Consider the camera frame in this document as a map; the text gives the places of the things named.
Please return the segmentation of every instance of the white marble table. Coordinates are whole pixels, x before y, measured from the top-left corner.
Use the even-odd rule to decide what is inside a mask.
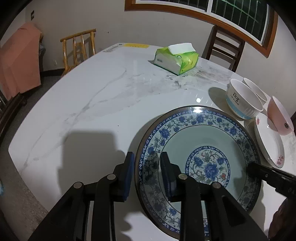
[[[230,78],[241,76],[202,58],[176,76],[149,62],[157,48],[109,47],[58,81],[24,119],[9,153],[47,210],[74,182],[96,182],[122,163],[128,150],[136,153],[157,116],[197,104],[231,114],[224,90]],[[241,123],[254,136],[253,123]],[[294,133],[283,141],[283,169],[296,174]],[[263,183],[251,215],[264,231],[283,200]],[[143,214],[133,184],[127,202],[115,204],[115,220],[118,240],[173,240]]]

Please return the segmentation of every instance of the large round plate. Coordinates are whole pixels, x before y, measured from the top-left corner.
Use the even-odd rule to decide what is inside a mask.
[[[240,205],[251,211],[261,180],[246,174],[250,162],[260,163],[258,151],[244,127],[226,113],[205,106],[174,109],[158,118],[140,142],[136,154],[135,185],[141,205],[163,232],[179,238],[180,203],[165,196],[159,156],[168,153],[171,163],[195,180],[220,182]],[[209,234],[203,206],[205,235]]]

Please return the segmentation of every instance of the tissue pack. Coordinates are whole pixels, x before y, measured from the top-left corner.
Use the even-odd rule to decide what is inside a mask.
[[[176,75],[180,75],[194,68],[197,60],[198,53],[195,51],[173,55],[169,47],[164,47],[156,50],[154,64]]]

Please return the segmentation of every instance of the pink cloth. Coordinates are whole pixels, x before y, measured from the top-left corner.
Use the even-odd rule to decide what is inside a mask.
[[[0,83],[8,100],[41,84],[40,34],[32,23],[25,23],[0,48]]]

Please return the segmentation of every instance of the window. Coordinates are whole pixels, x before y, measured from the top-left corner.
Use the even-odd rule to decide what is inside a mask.
[[[125,1],[125,10],[172,12],[217,24],[244,39],[265,57],[273,45],[278,15],[265,0]]]

